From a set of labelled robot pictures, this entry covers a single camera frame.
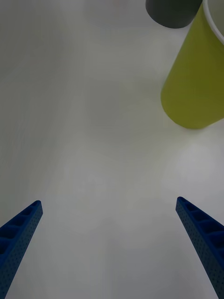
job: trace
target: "dark gray cylinder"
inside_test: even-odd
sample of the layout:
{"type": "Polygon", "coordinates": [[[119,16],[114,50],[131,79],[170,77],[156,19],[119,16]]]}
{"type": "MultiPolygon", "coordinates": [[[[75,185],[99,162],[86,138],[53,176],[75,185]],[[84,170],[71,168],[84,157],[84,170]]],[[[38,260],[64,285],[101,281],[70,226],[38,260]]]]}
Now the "dark gray cylinder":
{"type": "Polygon", "coordinates": [[[146,0],[146,10],[157,23],[182,28],[194,19],[202,0],[146,0]]]}

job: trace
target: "cup rim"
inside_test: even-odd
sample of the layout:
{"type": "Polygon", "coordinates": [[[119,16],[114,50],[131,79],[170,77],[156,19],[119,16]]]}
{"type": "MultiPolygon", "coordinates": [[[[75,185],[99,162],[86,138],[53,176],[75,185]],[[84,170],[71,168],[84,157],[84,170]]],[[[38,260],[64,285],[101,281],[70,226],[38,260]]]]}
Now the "cup rim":
{"type": "Polygon", "coordinates": [[[216,24],[214,23],[210,10],[209,10],[209,0],[203,0],[203,9],[205,17],[209,23],[209,26],[211,27],[211,30],[215,33],[216,37],[220,40],[220,42],[224,45],[224,36],[222,33],[218,30],[216,24]]]}

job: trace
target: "white surface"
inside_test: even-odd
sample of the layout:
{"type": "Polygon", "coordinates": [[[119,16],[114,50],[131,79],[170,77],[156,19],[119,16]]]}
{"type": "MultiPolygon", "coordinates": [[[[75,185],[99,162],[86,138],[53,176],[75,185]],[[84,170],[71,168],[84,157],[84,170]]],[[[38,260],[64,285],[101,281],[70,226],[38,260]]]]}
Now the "white surface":
{"type": "Polygon", "coordinates": [[[211,30],[224,45],[223,0],[203,0],[203,8],[211,30]]]}
{"type": "Polygon", "coordinates": [[[0,224],[44,210],[7,299],[216,298],[175,202],[224,223],[224,122],[165,115],[188,28],[111,1],[1,2],[0,224]]]}

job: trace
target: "perforated blue plastic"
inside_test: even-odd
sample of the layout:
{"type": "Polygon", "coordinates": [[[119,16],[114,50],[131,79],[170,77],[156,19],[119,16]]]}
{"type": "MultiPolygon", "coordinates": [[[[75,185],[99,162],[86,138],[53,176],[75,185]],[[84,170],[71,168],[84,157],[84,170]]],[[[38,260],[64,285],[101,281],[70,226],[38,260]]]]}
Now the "perforated blue plastic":
{"type": "Polygon", "coordinates": [[[42,215],[37,200],[0,228],[0,299],[5,298],[42,215]]]}
{"type": "Polygon", "coordinates": [[[224,226],[183,197],[176,211],[219,299],[224,299],[224,226]]]}

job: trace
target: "yellow cup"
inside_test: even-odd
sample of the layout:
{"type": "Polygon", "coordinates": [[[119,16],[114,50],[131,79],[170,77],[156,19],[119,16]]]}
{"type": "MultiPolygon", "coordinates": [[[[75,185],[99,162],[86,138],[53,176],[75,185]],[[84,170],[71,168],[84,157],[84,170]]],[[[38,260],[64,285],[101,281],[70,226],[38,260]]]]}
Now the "yellow cup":
{"type": "Polygon", "coordinates": [[[224,118],[224,0],[203,0],[161,91],[177,124],[204,128],[224,118]]]}

